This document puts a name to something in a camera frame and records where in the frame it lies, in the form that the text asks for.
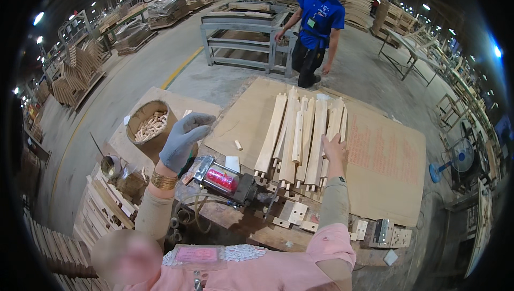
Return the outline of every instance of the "electric fan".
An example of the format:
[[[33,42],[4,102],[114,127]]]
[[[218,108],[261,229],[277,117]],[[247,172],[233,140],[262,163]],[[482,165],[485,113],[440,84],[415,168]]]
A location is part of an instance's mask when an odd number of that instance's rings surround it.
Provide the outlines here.
[[[444,165],[440,166],[439,163],[433,162],[428,167],[430,177],[434,183],[441,181],[441,172],[447,169],[450,165],[453,166],[458,172],[467,171],[473,164],[475,153],[471,141],[466,138],[457,140],[450,148],[450,160]]]

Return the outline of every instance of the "black pants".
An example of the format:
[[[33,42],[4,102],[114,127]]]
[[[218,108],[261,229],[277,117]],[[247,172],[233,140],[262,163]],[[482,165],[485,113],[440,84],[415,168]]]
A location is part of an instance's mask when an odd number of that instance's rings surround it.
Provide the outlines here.
[[[298,38],[292,51],[292,68],[300,73],[298,77],[299,87],[309,88],[315,84],[314,71],[321,66],[324,56],[325,48],[317,51],[311,50],[304,46]]]

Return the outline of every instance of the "man in blue shirt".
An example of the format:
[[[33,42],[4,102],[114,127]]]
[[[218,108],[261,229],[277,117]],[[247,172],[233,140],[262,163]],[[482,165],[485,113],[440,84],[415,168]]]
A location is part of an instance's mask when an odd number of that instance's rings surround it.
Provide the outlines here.
[[[323,66],[324,75],[331,70],[337,51],[340,29],[344,29],[344,7],[339,0],[298,0],[300,7],[275,34],[279,41],[284,33],[302,20],[301,31],[292,53],[292,68],[300,73],[298,86],[309,88],[321,80],[314,71],[321,66],[325,49],[328,60]]]

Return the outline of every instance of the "cardboard bucket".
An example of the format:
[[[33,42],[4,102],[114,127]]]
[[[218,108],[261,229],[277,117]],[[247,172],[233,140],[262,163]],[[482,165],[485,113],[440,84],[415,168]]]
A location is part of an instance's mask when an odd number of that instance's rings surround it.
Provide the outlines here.
[[[157,135],[148,138],[146,140],[137,141],[136,133],[138,132],[139,124],[143,121],[148,120],[154,115],[155,112],[164,112],[167,115],[166,127],[157,132]],[[173,114],[170,107],[166,102],[161,100],[154,100],[141,106],[128,121],[126,126],[127,137],[138,149],[148,156],[154,164],[157,165],[159,161],[159,153],[164,147],[168,135],[170,134],[171,128],[177,122],[177,117]]]

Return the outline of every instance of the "cardboard sheet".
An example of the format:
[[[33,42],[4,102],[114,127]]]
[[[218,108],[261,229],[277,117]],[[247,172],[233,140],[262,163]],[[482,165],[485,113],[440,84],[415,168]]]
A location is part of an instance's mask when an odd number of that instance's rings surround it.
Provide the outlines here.
[[[346,107],[351,213],[415,226],[427,165],[425,136],[356,103]]]
[[[290,88],[282,82],[257,78],[206,138],[205,145],[224,155],[239,156],[242,165],[253,169],[271,121],[275,96]],[[298,93],[313,98],[318,92],[298,89]],[[358,102],[347,100],[345,104],[349,111],[349,162],[344,169],[350,212],[415,226],[424,185],[425,136]],[[236,139],[242,151],[237,150]]]

